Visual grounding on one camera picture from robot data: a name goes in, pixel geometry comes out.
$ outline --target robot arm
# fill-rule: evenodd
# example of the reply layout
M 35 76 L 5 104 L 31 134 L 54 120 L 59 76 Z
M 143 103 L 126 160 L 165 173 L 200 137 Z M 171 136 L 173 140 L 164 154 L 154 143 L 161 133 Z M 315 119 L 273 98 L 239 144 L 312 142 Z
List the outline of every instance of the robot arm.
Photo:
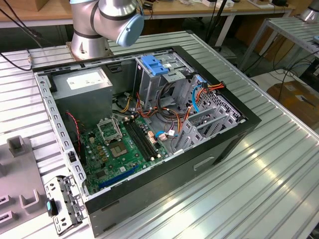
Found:
M 74 35 L 72 52 L 80 59 L 109 54 L 107 39 L 131 46 L 140 36 L 144 18 L 135 0 L 71 0 Z
M 313 0 L 308 8 L 298 16 L 301 20 L 308 23 L 318 22 L 319 17 L 319 0 Z

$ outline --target metal workbench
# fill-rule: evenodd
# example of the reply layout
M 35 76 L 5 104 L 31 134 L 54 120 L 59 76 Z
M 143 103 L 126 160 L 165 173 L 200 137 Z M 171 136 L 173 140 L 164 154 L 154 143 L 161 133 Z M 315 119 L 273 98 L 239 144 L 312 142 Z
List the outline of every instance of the metal workbench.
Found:
M 270 39 L 274 40 L 277 34 L 281 34 L 285 38 L 298 45 L 300 49 L 304 49 L 309 53 L 313 53 L 314 56 L 319 57 L 319 44 L 313 41 L 314 36 L 319 35 L 319 23 L 307 23 L 297 17 L 269 18 L 264 20 L 264 23 L 261 25 L 256 33 L 256 36 L 249 45 L 240 64 L 240 70 L 243 70 L 251 53 L 268 27 L 274 30 Z M 269 47 L 271 41 L 268 41 L 265 44 L 265 47 Z M 300 51 L 297 51 L 294 57 L 292 57 L 292 62 L 295 62 L 299 59 L 299 53 Z
M 115 54 L 177 44 L 262 122 L 226 160 L 99 238 L 306 238 L 319 222 L 319 137 L 311 129 L 194 34 L 143 36 L 130 48 L 110 43 Z M 73 61 L 65 46 L 31 53 L 36 66 Z M 6 55 L 27 65 L 25 51 Z M 0 143 L 14 135 L 31 139 L 44 183 L 67 174 L 32 73 L 0 59 Z M 1 235 L 21 237 L 57 238 L 47 214 Z M 65 237 L 92 238 L 88 220 Z

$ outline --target green circuit board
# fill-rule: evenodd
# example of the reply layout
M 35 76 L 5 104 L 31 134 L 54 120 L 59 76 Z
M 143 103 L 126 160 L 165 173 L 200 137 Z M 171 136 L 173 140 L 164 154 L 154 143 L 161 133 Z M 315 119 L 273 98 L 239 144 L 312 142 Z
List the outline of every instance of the green circuit board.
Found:
M 143 118 L 135 119 L 135 123 L 139 127 L 151 131 L 150 126 Z M 157 144 L 152 144 L 152 147 L 160 157 L 154 158 L 154 161 L 144 159 L 123 123 L 119 122 L 118 126 L 123 137 L 120 140 L 113 140 L 109 144 L 104 142 L 98 127 L 81 134 L 86 156 L 86 165 L 83 165 L 83 168 L 87 176 L 86 186 L 91 195 L 101 190 L 102 183 L 112 180 L 115 183 L 119 181 L 118 178 L 122 180 L 168 157 L 167 150 L 158 141 Z M 101 130 L 104 136 L 112 135 L 115 131 L 112 124 L 104 125 Z

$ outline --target open computer tower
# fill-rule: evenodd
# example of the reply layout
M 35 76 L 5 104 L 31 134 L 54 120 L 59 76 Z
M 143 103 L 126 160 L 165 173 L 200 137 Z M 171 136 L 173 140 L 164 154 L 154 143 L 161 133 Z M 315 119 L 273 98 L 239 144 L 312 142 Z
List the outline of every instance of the open computer tower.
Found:
M 179 46 L 34 69 L 70 175 L 57 233 L 109 230 L 226 158 L 261 121 Z

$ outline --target motherboard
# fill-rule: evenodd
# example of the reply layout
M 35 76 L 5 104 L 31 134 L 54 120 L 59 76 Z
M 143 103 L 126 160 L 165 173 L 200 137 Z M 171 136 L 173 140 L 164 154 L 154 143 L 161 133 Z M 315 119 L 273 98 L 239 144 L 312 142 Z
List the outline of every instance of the motherboard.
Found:
M 143 118 L 108 119 L 81 134 L 85 145 L 86 186 L 92 195 L 168 157 Z

